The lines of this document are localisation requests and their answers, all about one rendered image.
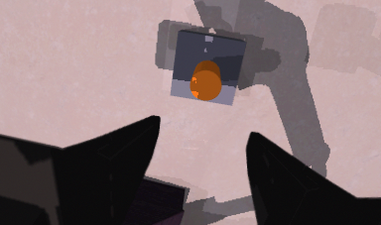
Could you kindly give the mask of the orange cylinder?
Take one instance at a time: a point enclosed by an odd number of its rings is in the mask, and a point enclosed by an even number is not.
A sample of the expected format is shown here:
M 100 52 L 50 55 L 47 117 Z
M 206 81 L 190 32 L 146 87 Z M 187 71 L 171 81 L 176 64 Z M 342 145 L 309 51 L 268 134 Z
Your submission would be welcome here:
M 200 62 L 190 80 L 191 93 L 200 100 L 214 99 L 221 91 L 220 69 L 211 60 Z

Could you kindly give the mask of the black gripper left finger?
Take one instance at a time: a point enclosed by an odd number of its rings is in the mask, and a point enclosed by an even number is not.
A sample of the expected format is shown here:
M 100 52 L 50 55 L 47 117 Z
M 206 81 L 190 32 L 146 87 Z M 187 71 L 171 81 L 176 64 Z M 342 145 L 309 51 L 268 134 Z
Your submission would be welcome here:
M 0 197 L 48 225 L 122 225 L 151 163 L 160 116 L 65 148 L 0 134 Z

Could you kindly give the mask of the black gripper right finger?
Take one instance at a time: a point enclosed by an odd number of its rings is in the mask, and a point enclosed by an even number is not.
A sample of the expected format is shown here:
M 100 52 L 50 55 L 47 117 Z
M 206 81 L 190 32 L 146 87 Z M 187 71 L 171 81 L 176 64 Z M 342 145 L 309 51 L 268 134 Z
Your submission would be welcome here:
M 356 197 L 260 133 L 246 145 L 258 225 L 381 225 L 381 197 Z

